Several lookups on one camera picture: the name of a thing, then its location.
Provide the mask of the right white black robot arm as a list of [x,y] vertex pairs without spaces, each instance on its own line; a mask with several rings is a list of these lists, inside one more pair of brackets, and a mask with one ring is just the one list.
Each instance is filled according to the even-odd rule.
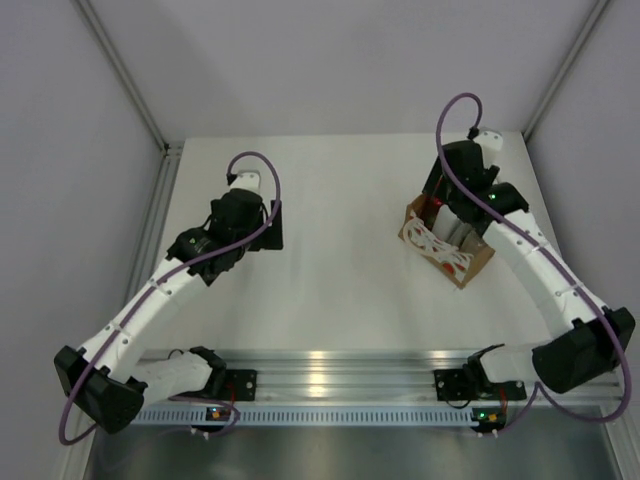
[[548,342],[489,347],[465,373],[467,389],[488,397],[502,382],[539,381],[564,394],[614,370],[636,321],[580,282],[546,239],[516,187],[496,180],[487,150],[473,140],[443,145],[423,191],[448,208],[506,262],[544,319]]

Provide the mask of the jute watermelon canvas bag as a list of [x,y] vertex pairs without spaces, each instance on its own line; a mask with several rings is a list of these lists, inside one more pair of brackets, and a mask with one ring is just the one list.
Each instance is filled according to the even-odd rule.
[[454,218],[448,207],[424,193],[407,205],[398,237],[459,289],[464,289],[495,255],[468,225]]

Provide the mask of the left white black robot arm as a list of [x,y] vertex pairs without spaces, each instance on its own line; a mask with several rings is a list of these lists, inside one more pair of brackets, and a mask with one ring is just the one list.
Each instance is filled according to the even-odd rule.
[[251,190],[232,188],[212,201],[201,226],[182,232],[126,307],[80,347],[62,347],[54,367],[68,398],[108,434],[127,427],[146,406],[181,395],[212,400],[226,386],[225,361],[202,346],[142,365],[150,341],[181,308],[249,251],[284,246],[279,199],[264,205]]

